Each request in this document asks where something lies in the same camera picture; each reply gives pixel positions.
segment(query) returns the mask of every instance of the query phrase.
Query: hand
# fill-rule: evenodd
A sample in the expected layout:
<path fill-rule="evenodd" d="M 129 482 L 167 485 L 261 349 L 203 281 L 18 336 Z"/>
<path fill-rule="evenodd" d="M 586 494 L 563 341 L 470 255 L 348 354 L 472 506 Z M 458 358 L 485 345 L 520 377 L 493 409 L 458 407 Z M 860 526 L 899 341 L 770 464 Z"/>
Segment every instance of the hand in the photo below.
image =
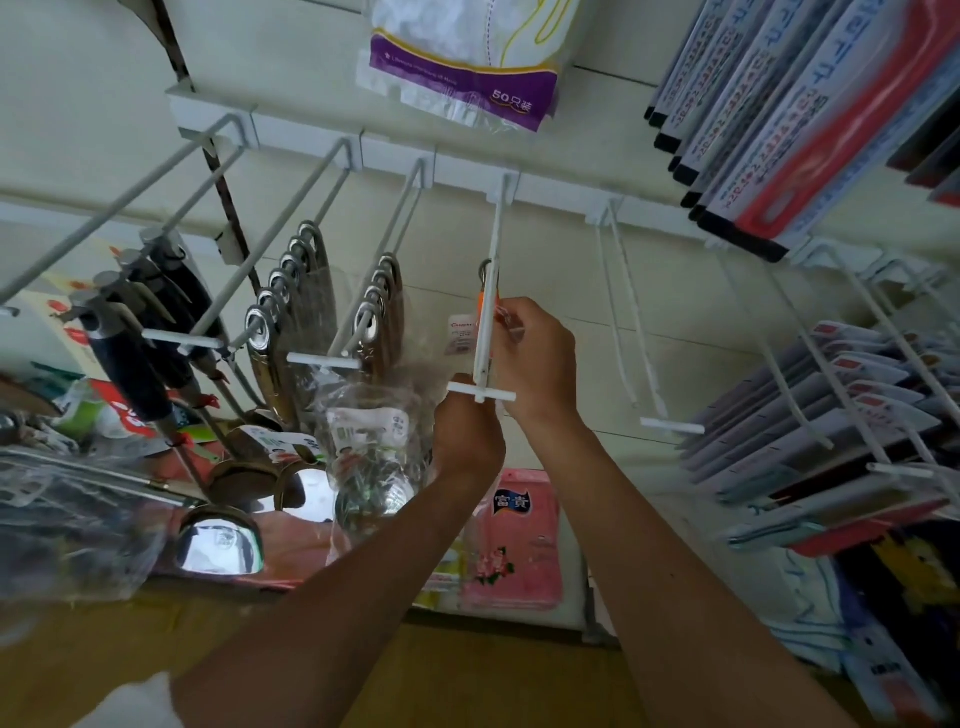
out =
<path fill-rule="evenodd" d="M 465 384 L 467 375 L 453 378 Z M 489 487 L 503 470 L 507 445 L 496 416 L 494 400 L 477 404 L 472 395 L 447 392 L 437 407 L 433 428 L 433 458 L 439 474 L 469 473 Z"/>
<path fill-rule="evenodd" d="M 577 415 L 577 352 L 573 334 L 530 299 L 500 302 L 526 329 L 515 342 L 500 321 L 493 326 L 496 385 L 516 392 L 507 411 L 521 427 Z"/>

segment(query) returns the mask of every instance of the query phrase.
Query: red plastic handle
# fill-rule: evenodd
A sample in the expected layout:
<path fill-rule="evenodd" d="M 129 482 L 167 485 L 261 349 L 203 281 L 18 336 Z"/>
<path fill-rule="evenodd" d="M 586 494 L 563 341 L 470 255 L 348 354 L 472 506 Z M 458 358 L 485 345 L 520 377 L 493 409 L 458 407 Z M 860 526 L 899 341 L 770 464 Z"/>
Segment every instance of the red plastic handle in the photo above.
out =
<path fill-rule="evenodd" d="M 903 107 L 960 40 L 957 0 L 914 0 L 894 53 L 843 114 L 815 136 L 735 221 L 773 240 Z"/>

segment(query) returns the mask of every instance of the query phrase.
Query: person's left hand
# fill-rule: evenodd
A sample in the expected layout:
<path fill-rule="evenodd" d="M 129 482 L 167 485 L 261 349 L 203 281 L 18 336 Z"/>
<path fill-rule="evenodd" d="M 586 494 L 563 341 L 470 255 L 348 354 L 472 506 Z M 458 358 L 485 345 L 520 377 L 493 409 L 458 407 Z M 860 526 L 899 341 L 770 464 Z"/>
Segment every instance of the person's left hand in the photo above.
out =
<path fill-rule="evenodd" d="M 473 383 L 467 375 L 457 375 L 453 380 Z M 433 428 L 437 474 L 475 474 L 489 486 L 503 470 L 506 455 L 494 400 L 477 404 L 472 395 L 448 392 L 437 407 Z"/>

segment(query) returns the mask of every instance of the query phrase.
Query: red package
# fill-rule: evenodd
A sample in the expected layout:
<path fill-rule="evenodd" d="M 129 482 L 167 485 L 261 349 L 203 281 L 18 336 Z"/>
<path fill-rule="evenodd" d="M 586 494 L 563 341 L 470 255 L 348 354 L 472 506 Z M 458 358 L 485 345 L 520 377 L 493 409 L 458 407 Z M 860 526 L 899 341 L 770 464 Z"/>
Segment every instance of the red package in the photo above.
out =
<path fill-rule="evenodd" d="M 506 470 L 473 512 L 463 600 L 488 609 L 553 609 L 564 598 L 560 504 L 544 471 Z"/>

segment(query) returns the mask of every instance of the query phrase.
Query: purple label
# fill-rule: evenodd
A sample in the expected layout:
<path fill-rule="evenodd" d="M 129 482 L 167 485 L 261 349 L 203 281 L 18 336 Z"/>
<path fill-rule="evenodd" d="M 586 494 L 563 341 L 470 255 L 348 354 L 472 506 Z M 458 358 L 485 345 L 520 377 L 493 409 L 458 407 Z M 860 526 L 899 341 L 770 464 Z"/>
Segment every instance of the purple label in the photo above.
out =
<path fill-rule="evenodd" d="M 463 101 L 535 132 L 554 103 L 555 71 L 495 73 L 422 58 L 381 35 L 370 41 L 372 68 Z"/>

